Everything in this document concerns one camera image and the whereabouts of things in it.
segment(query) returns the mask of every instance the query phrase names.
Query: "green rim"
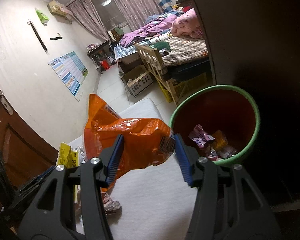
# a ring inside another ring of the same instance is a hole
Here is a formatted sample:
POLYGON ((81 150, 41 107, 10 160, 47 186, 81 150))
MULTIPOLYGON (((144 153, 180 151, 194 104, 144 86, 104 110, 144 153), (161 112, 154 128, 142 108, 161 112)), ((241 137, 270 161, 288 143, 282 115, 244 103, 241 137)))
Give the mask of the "green rim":
POLYGON ((193 98, 206 93, 208 91, 213 91, 213 90, 232 90, 232 91, 236 91, 238 93, 240 93, 241 95, 243 95, 252 105, 255 117, 256 117, 256 127, 254 129, 253 135, 249 141, 249 143, 246 145, 246 147, 240 151, 238 154, 236 154, 235 156, 227 159, 227 160, 222 160, 222 161, 216 161, 214 162, 216 165, 225 165, 225 164, 229 164, 229 163, 235 163, 236 161, 239 161, 242 159, 243 155, 247 154, 249 149, 253 146, 254 142, 257 139, 258 133, 259 133, 259 129, 260 129, 260 112, 259 112, 259 108, 257 106, 257 103, 254 101, 253 97, 245 90, 236 87, 236 86, 231 86, 231 85, 217 85, 217 86, 212 86, 212 87, 208 87, 205 88, 203 90, 200 90, 199 92, 196 92, 195 94, 193 94, 192 96, 188 97, 185 101, 183 101, 178 107, 177 109, 173 112, 171 118, 170 118, 170 122, 169 122, 169 126, 173 129, 173 123, 175 120, 175 117, 177 115, 177 113, 179 112, 179 110, 186 105, 190 100, 192 100, 193 98))

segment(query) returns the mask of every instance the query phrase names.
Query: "purple blanket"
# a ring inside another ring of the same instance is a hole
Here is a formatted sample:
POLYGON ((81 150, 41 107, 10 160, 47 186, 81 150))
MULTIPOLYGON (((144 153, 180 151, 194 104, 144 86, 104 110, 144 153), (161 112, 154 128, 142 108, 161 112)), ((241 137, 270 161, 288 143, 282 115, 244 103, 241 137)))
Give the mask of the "purple blanket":
POLYGON ((159 32, 169 29, 175 19, 177 19, 176 15, 170 15, 168 18, 159 18, 152 21, 138 30, 125 34, 120 40, 120 45, 128 48, 135 42, 143 41, 146 37, 152 37, 159 32))

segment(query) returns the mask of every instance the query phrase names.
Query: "tiled floor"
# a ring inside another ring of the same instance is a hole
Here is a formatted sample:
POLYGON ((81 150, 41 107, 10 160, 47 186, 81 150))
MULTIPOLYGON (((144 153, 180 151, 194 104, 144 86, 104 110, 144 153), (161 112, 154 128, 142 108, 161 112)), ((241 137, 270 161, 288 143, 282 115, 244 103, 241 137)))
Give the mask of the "tiled floor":
POLYGON ((127 109, 143 98, 150 98, 160 111, 163 121, 169 124, 170 117, 176 109, 175 104, 168 103, 159 85, 154 82, 136 98, 126 91, 118 75, 119 69, 114 65, 100 75, 97 95, 106 101, 117 113, 127 109))

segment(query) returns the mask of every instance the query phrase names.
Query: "pillow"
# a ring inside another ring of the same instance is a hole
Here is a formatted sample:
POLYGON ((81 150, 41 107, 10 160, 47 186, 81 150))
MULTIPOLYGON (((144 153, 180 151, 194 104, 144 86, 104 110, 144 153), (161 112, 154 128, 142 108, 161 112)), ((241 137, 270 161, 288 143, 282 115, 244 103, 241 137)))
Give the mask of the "pillow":
POLYGON ((164 12, 172 11, 172 1, 171 0, 160 0, 159 5, 162 7, 164 12))

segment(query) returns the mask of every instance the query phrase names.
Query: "window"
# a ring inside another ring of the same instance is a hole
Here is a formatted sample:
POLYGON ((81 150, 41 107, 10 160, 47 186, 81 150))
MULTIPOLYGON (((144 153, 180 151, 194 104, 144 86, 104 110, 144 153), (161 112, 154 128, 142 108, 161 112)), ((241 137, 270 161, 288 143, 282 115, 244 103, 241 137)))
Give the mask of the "window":
POLYGON ((106 30, 109 31, 114 27, 120 28, 127 25, 126 19, 123 17, 114 0, 91 0, 96 7, 106 30))

